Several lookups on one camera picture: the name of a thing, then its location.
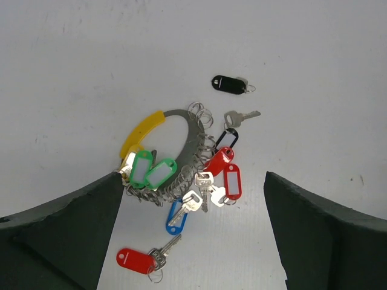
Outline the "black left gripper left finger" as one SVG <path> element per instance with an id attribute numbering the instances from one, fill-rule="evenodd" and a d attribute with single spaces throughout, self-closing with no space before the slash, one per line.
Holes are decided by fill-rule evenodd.
<path id="1" fill-rule="evenodd" d="M 1 218 L 1 289 L 96 289 L 123 196 L 112 172 Z"/>

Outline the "green key tag left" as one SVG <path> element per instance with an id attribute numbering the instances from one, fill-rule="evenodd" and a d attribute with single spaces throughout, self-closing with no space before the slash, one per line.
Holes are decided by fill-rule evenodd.
<path id="1" fill-rule="evenodd" d="M 145 176 L 150 171 L 153 160 L 150 151 L 141 150 L 136 154 L 129 176 L 129 183 L 133 188 L 140 189 L 146 185 Z"/>

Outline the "red key tag white label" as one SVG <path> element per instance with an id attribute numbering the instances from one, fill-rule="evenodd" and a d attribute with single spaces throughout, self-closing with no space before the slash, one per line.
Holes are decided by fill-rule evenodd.
<path id="1" fill-rule="evenodd" d="M 226 197 L 237 201 L 242 196 L 241 173 L 236 164 L 229 164 L 223 170 Z"/>

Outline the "silver key pair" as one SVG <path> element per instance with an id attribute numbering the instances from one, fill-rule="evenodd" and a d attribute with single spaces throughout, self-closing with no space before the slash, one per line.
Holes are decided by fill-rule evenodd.
<path id="1" fill-rule="evenodd" d="M 229 198 L 226 197 L 226 190 L 224 187 L 217 187 L 214 183 L 213 175 L 210 172 L 196 173 L 193 181 L 198 188 L 199 193 L 195 190 L 189 190 L 181 199 L 182 205 L 180 209 L 172 216 L 171 220 L 167 222 L 169 226 L 174 226 L 185 214 L 191 211 L 197 211 L 203 205 L 210 195 L 210 201 L 217 207 L 225 206 Z"/>

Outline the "green key tag right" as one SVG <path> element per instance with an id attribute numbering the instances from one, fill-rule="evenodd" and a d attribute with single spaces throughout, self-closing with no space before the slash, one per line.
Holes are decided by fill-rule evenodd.
<path id="1" fill-rule="evenodd" d="M 177 170 L 177 164 L 173 159 L 161 160 L 153 169 L 145 176 L 146 187 L 149 189 L 157 189 L 165 181 L 167 181 Z"/>

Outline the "black key tag with key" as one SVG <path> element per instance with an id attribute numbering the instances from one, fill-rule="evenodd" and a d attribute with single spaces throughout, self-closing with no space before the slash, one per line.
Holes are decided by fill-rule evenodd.
<path id="1" fill-rule="evenodd" d="M 211 80 L 213 89 L 234 95 L 249 94 L 256 91 L 256 87 L 250 85 L 247 79 L 241 77 L 228 77 L 217 75 Z"/>

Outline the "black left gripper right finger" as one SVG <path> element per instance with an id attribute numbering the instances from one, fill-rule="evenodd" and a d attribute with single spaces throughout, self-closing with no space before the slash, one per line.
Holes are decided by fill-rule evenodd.
<path id="1" fill-rule="evenodd" d="M 386 220 L 273 172 L 264 197 L 287 289 L 386 289 Z"/>

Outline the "green key tag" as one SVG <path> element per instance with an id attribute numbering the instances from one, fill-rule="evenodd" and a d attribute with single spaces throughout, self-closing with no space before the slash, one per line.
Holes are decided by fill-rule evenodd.
<path id="1" fill-rule="evenodd" d="M 167 181 L 177 170 L 177 164 L 173 159 L 161 160 L 153 169 L 145 176 L 146 187 L 149 189 L 157 189 L 165 181 Z"/>
<path id="2" fill-rule="evenodd" d="M 150 171 L 153 160 L 150 151 L 141 150 L 136 154 L 129 176 L 129 183 L 133 188 L 140 189 L 146 185 L 145 176 Z"/>

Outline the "red key tag with key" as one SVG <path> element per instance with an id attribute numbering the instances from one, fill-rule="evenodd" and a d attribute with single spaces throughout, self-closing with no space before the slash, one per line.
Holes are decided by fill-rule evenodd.
<path id="1" fill-rule="evenodd" d="M 160 283 L 163 279 L 163 268 L 167 256 L 173 246 L 181 240 L 181 234 L 174 236 L 164 247 L 153 248 L 142 253 L 130 248 L 122 248 L 116 255 L 116 262 L 124 269 L 146 275 L 152 283 Z"/>

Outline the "large grey keyring yellow handle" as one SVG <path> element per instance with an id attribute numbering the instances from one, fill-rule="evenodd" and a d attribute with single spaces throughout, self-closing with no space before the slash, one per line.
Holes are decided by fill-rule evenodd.
<path id="1" fill-rule="evenodd" d="M 128 155 L 142 150 L 141 141 L 166 118 L 178 116 L 187 121 L 188 134 L 183 149 L 176 159 L 177 172 L 157 189 L 135 188 L 129 183 Z M 191 103 L 187 109 L 157 111 L 146 117 L 126 138 L 120 150 L 122 166 L 118 172 L 122 175 L 124 192 L 136 197 L 139 201 L 149 201 L 157 206 L 166 202 L 174 202 L 187 193 L 194 181 L 196 173 L 203 171 L 205 164 L 212 158 L 215 151 L 215 139 L 206 133 L 213 125 L 210 110 L 200 102 Z"/>

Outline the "red solid key tag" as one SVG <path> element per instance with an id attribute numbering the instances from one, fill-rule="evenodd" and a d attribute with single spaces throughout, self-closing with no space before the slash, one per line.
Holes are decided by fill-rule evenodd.
<path id="1" fill-rule="evenodd" d="M 210 172 L 213 176 L 220 174 L 234 158 L 234 151 L 230 147 L 222 147 L 216 154 L 205 164 L 204 171 Z"/>

